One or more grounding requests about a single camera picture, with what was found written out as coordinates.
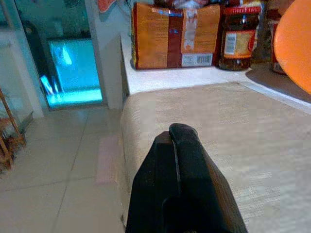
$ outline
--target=glass jar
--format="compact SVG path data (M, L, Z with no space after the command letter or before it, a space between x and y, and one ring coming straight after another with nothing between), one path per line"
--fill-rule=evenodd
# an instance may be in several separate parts
M224 33L219 67L244 70L251 65L260 6L228 7L224 10Z

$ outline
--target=beige fabric cover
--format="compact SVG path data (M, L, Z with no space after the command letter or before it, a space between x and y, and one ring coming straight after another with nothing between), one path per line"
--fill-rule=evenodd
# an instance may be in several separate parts
M138 168L174 122L198 131L250 233L311 232L311 116L237 83L130 96L118 163L125 219Z

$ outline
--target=jar lid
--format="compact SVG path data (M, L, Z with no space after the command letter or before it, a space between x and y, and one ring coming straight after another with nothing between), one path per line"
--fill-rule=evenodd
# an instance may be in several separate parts
M225 15L258 14L260 12L261 12L260 6L227 7L224 10Z

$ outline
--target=pink mat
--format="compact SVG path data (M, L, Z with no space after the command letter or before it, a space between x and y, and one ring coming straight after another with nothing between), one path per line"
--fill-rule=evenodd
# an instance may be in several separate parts
M112 135L103 137L99 146L96 184L115 182L115 157L119 153L119 137Z

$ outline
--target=doorway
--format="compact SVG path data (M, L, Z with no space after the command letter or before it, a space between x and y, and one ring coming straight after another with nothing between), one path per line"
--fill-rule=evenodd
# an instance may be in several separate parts
M103 103L84 0L15 0L49 109Z

